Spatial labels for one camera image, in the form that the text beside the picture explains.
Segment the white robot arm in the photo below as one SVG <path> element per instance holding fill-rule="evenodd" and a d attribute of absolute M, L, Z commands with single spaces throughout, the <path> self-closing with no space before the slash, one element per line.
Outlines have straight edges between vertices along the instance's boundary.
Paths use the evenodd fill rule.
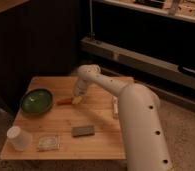
<path fill-rule="evenodd" d="M 128 171 L 174 171 L 158 110 L 159 97 L 148 87 L 103 75 L 98 65 L 81 65 L 75 97 L 95 83 L 118 99 L 118 118 Z"/>

